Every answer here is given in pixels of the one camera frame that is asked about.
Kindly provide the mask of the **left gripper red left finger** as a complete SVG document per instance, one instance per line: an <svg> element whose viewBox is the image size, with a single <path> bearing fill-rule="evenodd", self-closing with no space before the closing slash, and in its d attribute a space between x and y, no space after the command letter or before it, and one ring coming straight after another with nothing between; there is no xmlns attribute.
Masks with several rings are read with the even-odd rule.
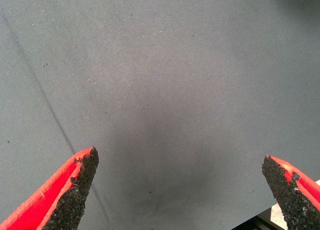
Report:
<svg viewBox="0 0 320 230"><path fill-rule="evenodd" d="M2 230L76 230L99 164L95 147L77 152L0 224Z"/></svg>

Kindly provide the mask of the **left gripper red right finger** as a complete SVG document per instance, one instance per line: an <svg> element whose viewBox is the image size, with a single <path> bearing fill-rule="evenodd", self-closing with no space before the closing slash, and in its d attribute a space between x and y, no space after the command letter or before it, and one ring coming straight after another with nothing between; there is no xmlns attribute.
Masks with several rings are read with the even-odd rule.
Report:
<svg viewBox="0 0 320 230"><path fill-rule="evenodd" d="M320 228L320 186L289 162L267 155L264 175L289 230Z"/></svg>

